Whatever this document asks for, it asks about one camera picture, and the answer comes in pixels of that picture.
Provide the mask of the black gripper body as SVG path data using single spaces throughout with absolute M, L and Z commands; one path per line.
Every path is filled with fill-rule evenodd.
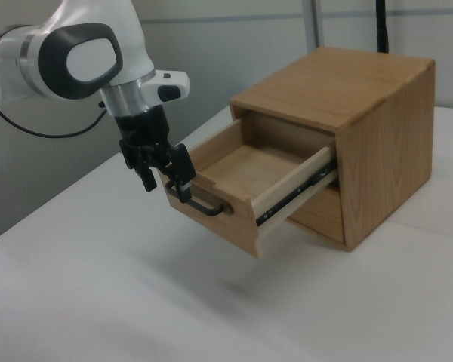
M 156 147 L 170 149 L 169 125 L 163 106 L 154 106 L 143 113 L 115 117 L 122 138 L 121 150 L 135 147 Z

